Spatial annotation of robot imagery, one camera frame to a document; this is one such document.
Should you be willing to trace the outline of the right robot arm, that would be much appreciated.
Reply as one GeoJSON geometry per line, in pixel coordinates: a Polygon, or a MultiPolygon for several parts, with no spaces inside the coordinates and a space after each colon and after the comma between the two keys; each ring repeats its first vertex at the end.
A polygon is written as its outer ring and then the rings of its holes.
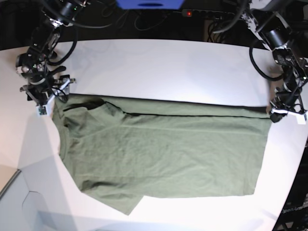
{"type": "Polygon", "coordinates": [[[27,94],[28,101],[35,102],[39,116],[49,116],[54,98],[66,103],[70,84],[75,82],[69,75],[59,78],[54,76],[66,70],[63,63],[75,50],[77,29],[103,29],[106,26],[89,26],[75,21],[76,16],[90,4],[88,0],[43,0],[41,3],[46,19],[33,31],[30,46],[27,52],[17,56],[15,67],[16,72],[27,80],[20,91],[27,94]],[[62,28],[68,26],[74,29],[72,46],[62,59],[55,61],[55,48],[62,35],[62,28]]]}

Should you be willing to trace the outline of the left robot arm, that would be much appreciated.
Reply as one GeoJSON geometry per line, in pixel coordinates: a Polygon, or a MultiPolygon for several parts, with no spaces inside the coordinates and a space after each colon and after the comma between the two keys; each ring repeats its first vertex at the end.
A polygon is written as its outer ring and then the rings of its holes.
{"type": "Polygon", "coordinates": [[[279,13],[287,3],[286,0],[240,0],[235,16],[215,33],[228,31],[240,19],[245,21],[256,37],[249,48],[253,67],[268,81],[283,81],[282,86],[275,89],[275,96],[270,101],[271,121],[277,123],[291,115],[296,117],[298,124],[305,125],[308,122],[308,111],[304,108],[301,92],[308,82],[308,62],[295,42],[292,28],[279,13]],[[257,66],[253,48],[259,42],[272,52],[275,63],[282,68],[280,76],[270,77],[257,66]]]}

